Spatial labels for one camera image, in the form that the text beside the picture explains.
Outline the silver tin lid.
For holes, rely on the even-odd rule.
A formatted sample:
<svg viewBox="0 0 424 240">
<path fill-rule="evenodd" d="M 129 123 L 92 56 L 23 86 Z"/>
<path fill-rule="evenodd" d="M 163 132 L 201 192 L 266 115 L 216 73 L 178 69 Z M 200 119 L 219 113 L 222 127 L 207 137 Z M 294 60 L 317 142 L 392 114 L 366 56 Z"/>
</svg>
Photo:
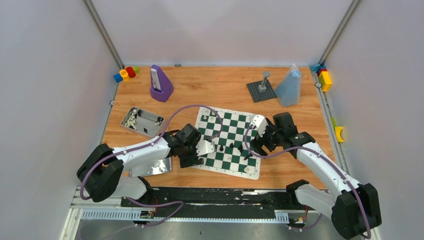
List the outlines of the silver tin lid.
<svg viewBox="0 0 424 240">
<path fill-rule="evenodd" d="M 148 177 L 153 175 L 166 174 L 172 171 L 172 158 L 163 158 L 156 160 L 149 160 L 128 171 L 128 175 L 132 178 L 135 177 Z"/>
</svg>

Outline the green white chess board mat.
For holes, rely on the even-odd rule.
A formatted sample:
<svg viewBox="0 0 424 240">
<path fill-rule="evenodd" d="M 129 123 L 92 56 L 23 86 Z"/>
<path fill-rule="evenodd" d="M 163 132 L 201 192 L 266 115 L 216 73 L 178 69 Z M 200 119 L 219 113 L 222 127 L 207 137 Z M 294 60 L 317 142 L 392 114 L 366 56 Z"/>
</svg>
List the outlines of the green white chess board mat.
<svg viewBox="0 0 424 240">
<path fill-rule="evenodd" d="M 212 139 L 215 152 L 203 155 L 204 164 L 196 165 L 194 169 L 206 170 L 240 178 L 258 180 L 260 176 L 261 158 L 251 156 L 244 144 L 253 139 L 257 131 L 252 129 L 245 135 L 255 115 L 250 112 L 235 111 L 224 108 L 210 109 L 201 107 L 198 111 L 195 127 L 201 133 L 201 138 L 207 139 L 218 133 Z"/>
</svg>

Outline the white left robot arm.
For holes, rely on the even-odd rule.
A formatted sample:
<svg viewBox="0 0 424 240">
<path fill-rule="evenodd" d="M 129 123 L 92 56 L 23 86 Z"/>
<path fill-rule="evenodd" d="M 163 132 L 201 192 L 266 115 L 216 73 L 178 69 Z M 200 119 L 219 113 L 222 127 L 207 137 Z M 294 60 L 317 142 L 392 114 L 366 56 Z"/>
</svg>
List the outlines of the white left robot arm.
<svg viewBox="0 0 424 240">
<path fill-rule="evenodd" d="M 181 168 L 198 166 L 204 163 L 204 155 L 215 150 L 214 143 L 202 139 L 200 131 L 188 123 L 181 130 L 167 131 L 130 146 L 111 148 L 102 143 L 77 170 L 76 177 L 95 203 L 111 196 L 129 197 L 146 207 L 153 201 L 148 184 L 140 176 L 123 176 L 123 172 L 171 157 L 179 158 Z"/>
</svg>

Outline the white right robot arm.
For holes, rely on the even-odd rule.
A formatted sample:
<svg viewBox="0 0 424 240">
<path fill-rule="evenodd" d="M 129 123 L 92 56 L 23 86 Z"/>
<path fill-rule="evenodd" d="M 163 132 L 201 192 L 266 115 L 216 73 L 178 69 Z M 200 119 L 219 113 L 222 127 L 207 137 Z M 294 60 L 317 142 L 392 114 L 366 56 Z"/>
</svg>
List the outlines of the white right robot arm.
<svg viewBox="0 0 424 240">
<path fill-rule="evenodd" d="M 362 184 L 334 163 L 307 132 L 299 132 L 288 112 L 273 120 L 255 114 L 243 136 L 243 143 L 254 157 L 268 159 L 269 152 L 282 147 L 308 167 L 327 187 L 327 192 L 301 179 L 286 186 L 286 204 L 292 209 L 308 206 L 329 218 L 346 240 L 372 238 L 371 230 L 382 224 L 379 195 L 371 184 Z"/>
</svg>

